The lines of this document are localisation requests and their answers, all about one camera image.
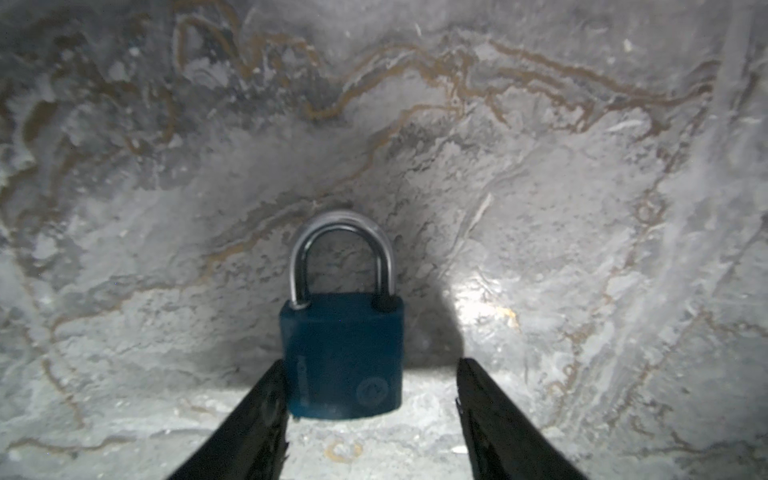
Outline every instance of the blue padlock body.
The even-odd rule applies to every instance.
[[[371,293],[315,293],[280,311],[288,408],[297,417],[358,419],[400,407],[403,311],[381,313]]]

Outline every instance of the padlock shackle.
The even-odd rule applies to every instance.
[[[376,295],[374,307],[389,311],[394,304],[395,249],[379,225],[373,220],[351,210],[331,210],[310,218],[299,228],[290,253],[290,307],[305,309],[310,305],[310,289],[307,286],[306,260],[310,247],[322,235],[334,230],[346,230],[360,235],[376,257]]]

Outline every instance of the gray stone surface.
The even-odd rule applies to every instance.
[[[283,478],[469,478],[461,355],[591,478],[768,477],[765,5],[0,12],[0,478],[172,472],[280,356],[333,207],[394,241],[403,407],[291,422]]]

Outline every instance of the padlock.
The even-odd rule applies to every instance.
[[[306,260],[320,236],[357,233],[376,257],[374,293],[310,293]],[[384,231],[351,210],[307,221],[290,254],[290,300],[280,311],[288,408],[296,417],[357,419],[400,407],[403,311],[395,253]]]

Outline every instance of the black pointed object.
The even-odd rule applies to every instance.
[[[286,448],[286,377],[277,360],[168,480],[278,480]]]
[[[474,359],[460,359],[458,414],[475,480],[586,480]]]

